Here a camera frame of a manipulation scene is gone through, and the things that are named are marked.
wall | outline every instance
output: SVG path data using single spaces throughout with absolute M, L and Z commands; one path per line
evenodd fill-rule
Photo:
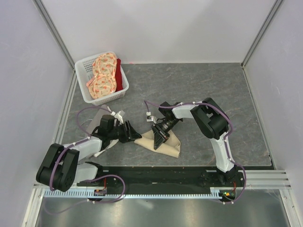
M 285 0 L 247 65 L 276 166 L 303 210 L 303 2 Z
M 31 0 L 0 2 L 0 225 L 21 226 L 71 69 Z
M 75 61 L 241 62 L 274 0 L 43 0 Z

red cloth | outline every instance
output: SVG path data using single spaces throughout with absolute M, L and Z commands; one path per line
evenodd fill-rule
M 116 78 L 116 82 L 117 82 L 116 92 L 123 90 L 123 87 L 122 87 L 122 74 L 121 74 L 121 60 L 120 59 L 117 59 L 117 67 L 116 67 L 115 78 Z

white plastic basket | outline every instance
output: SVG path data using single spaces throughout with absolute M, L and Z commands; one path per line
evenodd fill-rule
M 100 56 L 101 54 L 104 54 L 104 53 L 99 53 L 99 54 L 93 55 L 91 57 L 84 58 L 75 63 L 77 79 L 79 82 L 79 86 L 81 89 L 83 99 L 86 103 L 92 103 L 93 105 L 101 105 L 101 104 L 113 101 L 115 99 L 121 98 L 125 95 L 125 92 L 129 88 L 128 81 L 127 81 L 124 71 L 121 67 L 123 90 L 114 92 L 114 93 L 112 93 L 108 96 L 104 96 L 102 98 L 93 99 L 91 97 L 91 95 L 89 93 L 89 89 L 86 87 L 86 83 L 93 77 L 92 64 L 94 63 L 96 58 L 98 56 Z

white wall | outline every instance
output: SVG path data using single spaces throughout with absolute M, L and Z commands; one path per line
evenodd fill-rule
M 75 61 L 241 62 L 274 0 L 43 0 Z
M 303 2 L 285 0 L 247 66 L 275 164 L 303 210 Z
M 31 0 L 0 2 L 0 226 L 21 225 L 71 69 Z

orange patterned cloth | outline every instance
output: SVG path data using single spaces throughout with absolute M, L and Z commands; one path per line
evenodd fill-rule
M 93 63 L 93 77 L 86 83 L 93 99 L 107 96 L 116 91 L 116 66 L 117 57 L 108 52 L 97 57 Z

